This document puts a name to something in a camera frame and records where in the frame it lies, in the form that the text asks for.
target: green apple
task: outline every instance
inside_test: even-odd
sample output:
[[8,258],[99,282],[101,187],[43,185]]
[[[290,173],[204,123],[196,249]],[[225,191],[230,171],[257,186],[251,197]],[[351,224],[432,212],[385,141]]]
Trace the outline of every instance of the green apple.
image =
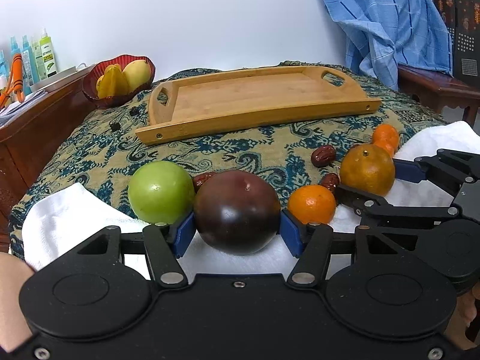
[[148,223],[174,223],[191,208],[194,196],[190,175],[169,161],[141,166],[128,185],[128,200],[133,212]]

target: brown wooden furniture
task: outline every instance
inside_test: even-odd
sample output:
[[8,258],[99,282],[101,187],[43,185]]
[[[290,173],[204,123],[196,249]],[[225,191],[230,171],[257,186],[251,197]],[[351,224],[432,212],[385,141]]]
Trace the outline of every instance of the brown wooden furniture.
[[0,251],[7,251],[10,243],[11,208],[37,180],[59,145],[95,108],[82,93],[82,78],[0,127]]
[[[335,86],[325,75],[342,80]],[[166,104],[157,98],[163,93]],[[145,144],[257,126],[376,112],[380,99],[339,70],[323,66],[240,69],[159,84],[148,104],[150,125],[136,130]]]
[[480,90],[444,73],[403,65],[398,66],[398,87],[438,114],[445,106],[464,108],[463,120],[473,127],[480,105]]

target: blue checkered curtain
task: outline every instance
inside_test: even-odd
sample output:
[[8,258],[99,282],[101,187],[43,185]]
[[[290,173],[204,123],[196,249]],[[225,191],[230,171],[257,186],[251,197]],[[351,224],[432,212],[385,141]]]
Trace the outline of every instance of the blue checkered curtain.
[[398,64],[452,74],[452,41],[432,0],[323,0],[347,36],[346,66],[398,89]]

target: wooden stool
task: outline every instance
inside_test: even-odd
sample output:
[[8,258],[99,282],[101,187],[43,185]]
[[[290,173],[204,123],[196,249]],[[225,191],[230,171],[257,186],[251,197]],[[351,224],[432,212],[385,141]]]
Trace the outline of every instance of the wooden stool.
[[445,106],[464,108],[462,120],[473,127],[480,105],[480,90],[445,73],[404,65],[398,65],[398,87],[438,114]]

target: red glass bowl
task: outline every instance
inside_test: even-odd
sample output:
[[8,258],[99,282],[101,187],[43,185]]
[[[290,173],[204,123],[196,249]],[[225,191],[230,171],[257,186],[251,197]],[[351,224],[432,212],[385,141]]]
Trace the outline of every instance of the red glass bowl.
[[[150,65],[150,78],[148,79],[148,82],[146,82],[143,85],[140,85],[137,89],[135,89],[133,92],[130,92],[128,94],[124,94],[121,96],[110,96],[110,97],[105,97],[104,99],[99,99],[97,96],[97,80],[103,75],[105,68],[108,65],[114,65],[114,64],[120,64],[121,69],[125,68],[130,62],[136,61],[138,59],[143,59],[147,61],[147,63]],[[144,91],[146,89],[150,89],[153,83],[153,79],[155,77],[155,65],[153,62],[145,57],[145,56],[134,56],[134,55],[120,55],[116,58],[113,58],[109,61],[103,61],[98,63],[90,73],[88,73],[84,78],[83,78],[83,84],[82,84],[82,91],[83,94],[87,97],[88,100],[90,100],[93,104],[97,106],[97,108],[111,108],[111,107],[118,107],[119,105],[123,105],[126,102],[130,101],[135,97],[135,95],[140,92]]]

